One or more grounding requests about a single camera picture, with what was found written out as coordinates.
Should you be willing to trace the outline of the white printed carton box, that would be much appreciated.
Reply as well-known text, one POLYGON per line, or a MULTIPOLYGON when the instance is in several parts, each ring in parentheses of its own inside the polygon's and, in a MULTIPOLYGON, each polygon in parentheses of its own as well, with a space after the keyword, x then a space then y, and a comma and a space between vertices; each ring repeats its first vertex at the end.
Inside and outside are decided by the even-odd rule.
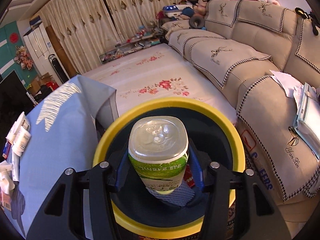
POLYGON ((19 157, 22 156, 31 139, 29 130, 30 122, 25 113, 22 112, 6 136, 7 141, 12 146, 12 152, 19 157))

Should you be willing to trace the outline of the black neck pillow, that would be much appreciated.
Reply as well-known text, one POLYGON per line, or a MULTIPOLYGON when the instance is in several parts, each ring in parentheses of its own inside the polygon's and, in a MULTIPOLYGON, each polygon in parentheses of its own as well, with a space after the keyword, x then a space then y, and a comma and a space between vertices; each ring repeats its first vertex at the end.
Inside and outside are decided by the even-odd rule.
POLYGON ((204 18, 199 15, 194 15, 189 19, 191 29, 202 29, 205 25, 204 18))

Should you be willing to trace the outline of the yellow rimmed dark trash bin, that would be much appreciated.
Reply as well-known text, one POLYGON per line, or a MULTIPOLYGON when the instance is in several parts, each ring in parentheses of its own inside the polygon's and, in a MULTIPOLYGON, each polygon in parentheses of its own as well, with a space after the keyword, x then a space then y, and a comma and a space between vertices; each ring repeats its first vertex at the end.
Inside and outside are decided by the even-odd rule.
MULTIPOLYGON (((180 97, 162 98, 140 104, 117 118, 100 140, 93 165, 107 160, 127 145, 132 126, 141 118, 169 115, 185 125, 195 148, 229 170, 243 172, 244 148, 233 124, 210 105, 180 97)), ((148 193, 133 168, 124 186, 111 194, 117 225, 134 235, 157 239, 184 238, 201 230, 208 194, 196 191, 185 207, 169 206, 148 193)))

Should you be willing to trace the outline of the white papers on sofa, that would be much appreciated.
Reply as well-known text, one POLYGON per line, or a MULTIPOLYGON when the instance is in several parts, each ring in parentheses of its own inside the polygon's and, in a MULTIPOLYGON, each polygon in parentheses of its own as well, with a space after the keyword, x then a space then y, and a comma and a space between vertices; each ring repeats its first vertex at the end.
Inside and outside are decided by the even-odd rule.
POLYGON ((284 90, 285 95, 288 98, 294 98, 294 96, 300 96, 303 92, 303 85, 296 78, 291 76, 290 74, 286 74, 283 72, 276 72, 271 70, 272 79, 280 85, 280 87, 284 90))

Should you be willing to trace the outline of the black television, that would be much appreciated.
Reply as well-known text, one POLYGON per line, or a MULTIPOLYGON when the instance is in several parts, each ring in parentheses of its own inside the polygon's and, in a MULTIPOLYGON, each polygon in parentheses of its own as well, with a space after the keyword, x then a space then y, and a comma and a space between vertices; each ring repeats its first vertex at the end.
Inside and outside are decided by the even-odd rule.
POLYGON ((6 142, 5 137, 20 114, 24 112, 27 115, 36 105, 14 70, 1 81, 0 100, 2 150, 6 142))

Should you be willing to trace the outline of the low shelf with clutter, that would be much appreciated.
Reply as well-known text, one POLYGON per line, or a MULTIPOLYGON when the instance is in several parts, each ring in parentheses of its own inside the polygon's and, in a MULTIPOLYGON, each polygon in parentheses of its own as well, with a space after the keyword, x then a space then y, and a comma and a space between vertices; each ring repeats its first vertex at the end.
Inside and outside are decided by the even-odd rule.
POLYGON ((118 44, 114 49, 101 54, 99 56, 100 62, 105 64, 140 50, 156 46, 161 43, 161 36, 161 33, 153 33, 149 36, 142 36, 141 38, 118 44))

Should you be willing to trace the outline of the beige patterned curtains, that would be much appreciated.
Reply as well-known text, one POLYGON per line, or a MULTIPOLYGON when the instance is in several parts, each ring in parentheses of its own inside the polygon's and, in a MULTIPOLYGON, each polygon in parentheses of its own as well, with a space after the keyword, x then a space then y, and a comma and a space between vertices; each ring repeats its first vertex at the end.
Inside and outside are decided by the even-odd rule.
POLYGON ((178 0, 49 0, 38 12, 52 27, 75 70, 100 66, 99 56, 150 27, 166 5, 178 0))

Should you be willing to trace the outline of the white refrigerator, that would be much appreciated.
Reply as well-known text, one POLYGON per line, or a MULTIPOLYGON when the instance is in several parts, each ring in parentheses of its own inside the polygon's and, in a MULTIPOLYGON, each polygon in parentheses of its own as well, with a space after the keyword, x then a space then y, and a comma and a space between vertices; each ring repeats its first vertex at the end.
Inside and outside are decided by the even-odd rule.
POLYGON ((35 28, 31 28, 23 38, 39 76, 49 73, 59 86, 62 85, 59 76, 49 61, 49 55, 56 55, 56 52, 43 23, 41 22, 35 28))

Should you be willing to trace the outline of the dried flower wall decoration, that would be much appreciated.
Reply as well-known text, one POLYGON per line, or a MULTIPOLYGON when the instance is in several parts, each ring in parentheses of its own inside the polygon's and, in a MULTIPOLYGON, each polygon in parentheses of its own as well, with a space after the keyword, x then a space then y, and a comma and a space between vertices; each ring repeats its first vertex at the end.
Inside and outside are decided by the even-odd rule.
POLYGON ((16 46, 16 55, 14 57, 14 61, 20 65, 22 70, 32 70, 33 68, 34 62, 28 54, 25 46, 16 46))

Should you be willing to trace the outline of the beige sectional sofa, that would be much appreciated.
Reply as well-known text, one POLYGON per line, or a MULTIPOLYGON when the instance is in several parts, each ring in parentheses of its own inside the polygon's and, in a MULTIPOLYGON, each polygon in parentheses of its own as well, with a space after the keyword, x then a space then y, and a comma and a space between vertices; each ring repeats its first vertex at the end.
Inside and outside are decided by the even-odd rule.
POLYGON ((163 24, 169 45, 235 108, 247 159, 285 221, 305 223, 319 203, 319 161, 295 132, 294 98, 271 77, 290 74, 319 87, 319 35, 294 10, 266 2, 212 0, 203 29, 163 24))

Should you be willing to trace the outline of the black tower fan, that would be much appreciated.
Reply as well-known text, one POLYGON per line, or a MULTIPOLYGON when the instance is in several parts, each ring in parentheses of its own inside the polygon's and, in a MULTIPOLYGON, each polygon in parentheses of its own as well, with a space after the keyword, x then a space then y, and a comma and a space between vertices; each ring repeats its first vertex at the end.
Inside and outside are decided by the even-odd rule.
POLYGON ((63 66, 58 61, 57 56, 55 54, 50 54, 48 59, 52 65, 53 69, 55 70, 57 76, 59 77, 60 81, 62 83, 66 83, 69 80, 69 77, 68 77, 67 73, 65 72, 63 66))

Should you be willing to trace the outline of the white crumpled towel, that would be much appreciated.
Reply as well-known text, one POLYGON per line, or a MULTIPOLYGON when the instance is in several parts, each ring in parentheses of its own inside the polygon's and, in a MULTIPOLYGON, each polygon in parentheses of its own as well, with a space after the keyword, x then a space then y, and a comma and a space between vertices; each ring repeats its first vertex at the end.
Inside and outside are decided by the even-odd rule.
POLYGON ((15 188, 15 184, 11 178, 13 165, 9 164, 6 160, 0 163, 0 187, 5 194, 10 194, 15 188))

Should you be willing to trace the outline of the light blue document folder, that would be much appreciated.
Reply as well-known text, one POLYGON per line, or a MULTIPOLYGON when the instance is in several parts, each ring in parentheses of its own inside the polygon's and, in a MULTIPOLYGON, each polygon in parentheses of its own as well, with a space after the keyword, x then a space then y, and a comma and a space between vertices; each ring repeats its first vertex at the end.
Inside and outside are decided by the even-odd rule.
POLYGON ((295 87, 293 98, 297 105, 293 128, 319 161, 319 101, 316 90, 304 83, 300 88, 295 87))

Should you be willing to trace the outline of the red wrapper in bin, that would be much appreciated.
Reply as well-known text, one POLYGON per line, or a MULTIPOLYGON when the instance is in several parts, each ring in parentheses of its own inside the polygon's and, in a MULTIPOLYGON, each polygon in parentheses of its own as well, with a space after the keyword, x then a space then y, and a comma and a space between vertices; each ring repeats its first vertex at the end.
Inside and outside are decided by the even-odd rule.
POLYGON ((183 179, 190 188, 195 187, 195 181, 189 165, 186 165, 183 179))

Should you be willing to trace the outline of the black plush toy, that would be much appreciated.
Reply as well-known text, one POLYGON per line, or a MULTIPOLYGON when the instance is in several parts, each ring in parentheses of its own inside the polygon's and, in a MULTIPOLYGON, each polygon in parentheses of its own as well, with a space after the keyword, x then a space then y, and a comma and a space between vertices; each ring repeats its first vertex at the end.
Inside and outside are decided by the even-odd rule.
POLYGON ((303 9, 296 7, 295 12, 297 15, 301 16, 304 20, 308 19, 311 21, 312 32, 315 36, 319 35, 320 23, 315 14, 311 11, 309 14, 303 9))

